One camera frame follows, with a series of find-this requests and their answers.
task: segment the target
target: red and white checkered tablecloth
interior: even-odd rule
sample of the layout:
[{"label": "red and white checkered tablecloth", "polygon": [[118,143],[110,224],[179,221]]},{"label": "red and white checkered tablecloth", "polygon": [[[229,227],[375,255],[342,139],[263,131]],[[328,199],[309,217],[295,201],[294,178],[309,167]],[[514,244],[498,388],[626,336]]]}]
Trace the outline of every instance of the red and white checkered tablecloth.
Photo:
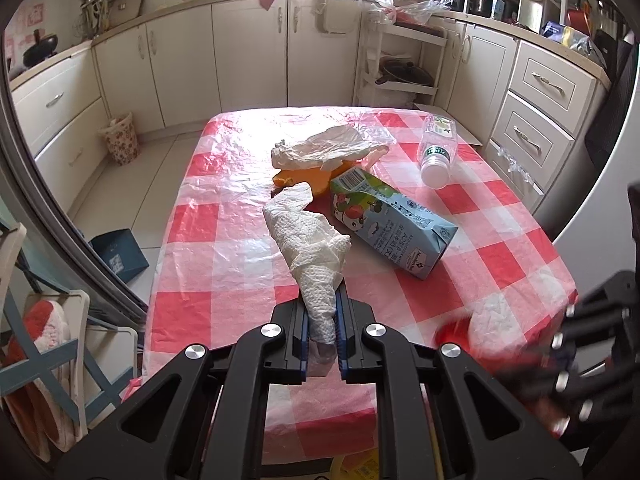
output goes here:
[{"label": "red and white checkered tablecloth", "polygon": [[[353,237],[349,295],[376,319],[429,344],[434,330],[472,312],[479,352],[534,341],[576,297],[547,236],[487,163],[460,140],[452,183],[431,190],[415,163],[426,114],[384,108],[281,108],[221,114],[204,129],[160,251],[146,327],[143,372],[155,373],[190,343],[234,343],[267,322],[298,286],[269,236],[270,151],[329,126],[386,128],[398,141],[372,172],[459,226],[428,278],[418,280]],[[328,211],[323,204],[316,207]],[[340,381],[337,364],[302,386],[272,386],[264,463],[336,456],[376,445],[375,390]]]}]

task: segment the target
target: plastic bottle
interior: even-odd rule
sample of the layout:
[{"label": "plastic bottle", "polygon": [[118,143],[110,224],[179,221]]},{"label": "plastic bottle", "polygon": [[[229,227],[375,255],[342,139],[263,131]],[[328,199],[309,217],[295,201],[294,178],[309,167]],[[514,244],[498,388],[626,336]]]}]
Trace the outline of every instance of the plastic bottle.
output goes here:
[{"label": "plastic bottle", "polygon": [[458,152],[456,123],[446,117],[430,115],[424,121],[418,147],[418,165],[422,181],[431,189],[442,189],[451,178]]}]

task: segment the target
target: white drawer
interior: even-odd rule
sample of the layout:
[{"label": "white drawer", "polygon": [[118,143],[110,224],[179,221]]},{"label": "white drawer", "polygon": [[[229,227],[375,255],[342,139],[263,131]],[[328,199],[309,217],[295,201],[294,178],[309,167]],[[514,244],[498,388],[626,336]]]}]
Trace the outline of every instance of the white drawer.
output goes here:
[{"label": "white drawer", "polygon": [[65,59],[12,93],[20,127],[36,155],[65,124],[100,97],[90,50]]},{"label": "white drawer", "polygon": [[102,99],[71,121],[36,157],[47,187],[66,212],[107,154],[98,129],[109,122]]},{"label": "white drawer", "polygon": [[577,135],[596,79],[561,57],[521,41],[510,88]]},{"label": "white drawer", "polygon": [[533,214],[545,196],[543,191],[535,184],[526,182],[520,173],[510,173],[509,161],[503,156],[498,155],[498,145],[492,140],[490,140],[485,147],[482,156],[484,156],[489,166],[492,167],[492,170],[505,181],[507,186],[509,186],[522,201],[527,210]]},{"label": "white drawer", "polygon": [[574,143],[560,126],[511,92],[507,92],[492,139],[543,189],[548,189]]}]

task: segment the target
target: crumpled paper towel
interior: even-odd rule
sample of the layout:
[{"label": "crumpled paper towel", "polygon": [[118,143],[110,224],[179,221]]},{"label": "crumpled paper towel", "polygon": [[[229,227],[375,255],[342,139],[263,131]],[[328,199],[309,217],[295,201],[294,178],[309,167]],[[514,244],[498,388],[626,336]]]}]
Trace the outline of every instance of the crumpled paper towel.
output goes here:
[{"label": "crumpled paper towel", "polygon": [[393,143],[395,140],[386,132],[361,132],[350,124],[340,124],[290,146],[281,140],[271,149],[271,163],[277,170],[333,171],[345,160],[366,158],[367,170],[386,155]]},{"label": "crumpled paper towel", "polygon": [[351,238],[336,231],[324,215],[304,211],[312,200],[311,186],[302,182],[284,188],[262,212],[271,237],[300,286],[311,339],[334,346],[335,290],[342,281]]}]

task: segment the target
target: small carton on counter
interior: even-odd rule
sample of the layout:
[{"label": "small carton on counter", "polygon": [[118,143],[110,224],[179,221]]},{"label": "small carton on counter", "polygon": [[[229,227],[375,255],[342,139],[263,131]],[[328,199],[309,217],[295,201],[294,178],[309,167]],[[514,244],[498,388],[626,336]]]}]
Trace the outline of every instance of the small carton on counter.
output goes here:
[{"label": "small carton on counter", "polygon": [[424,279],[458,228],[361,168],[331,181],[334,216],[380,254]]}]

